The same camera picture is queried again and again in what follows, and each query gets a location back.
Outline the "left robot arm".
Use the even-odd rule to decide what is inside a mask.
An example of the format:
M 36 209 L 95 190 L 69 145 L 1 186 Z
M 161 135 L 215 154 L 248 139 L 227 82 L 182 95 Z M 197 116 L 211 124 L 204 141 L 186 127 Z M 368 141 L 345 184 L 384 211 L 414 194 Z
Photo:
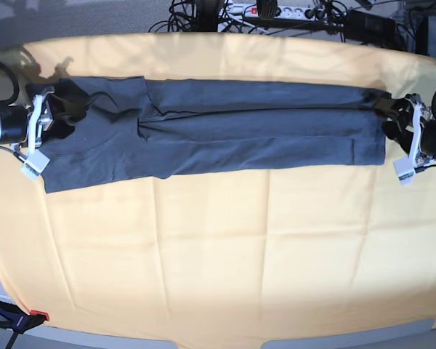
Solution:
M 414 171 L 436 167 L 436 91 L 426 105 L 418 94 L 381 97 L 373 111 L 384 119 L 382 130 L 404 151 Z

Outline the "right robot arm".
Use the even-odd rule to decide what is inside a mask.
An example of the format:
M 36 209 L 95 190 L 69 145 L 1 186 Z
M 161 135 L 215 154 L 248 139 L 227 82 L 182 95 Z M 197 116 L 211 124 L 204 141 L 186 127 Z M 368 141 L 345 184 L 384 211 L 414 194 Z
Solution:
M 89 105 L 90 96 L 70 81 L 23 86 L 17 71 L 0 61 L 0 148 L 34 151 L 67 137 Z

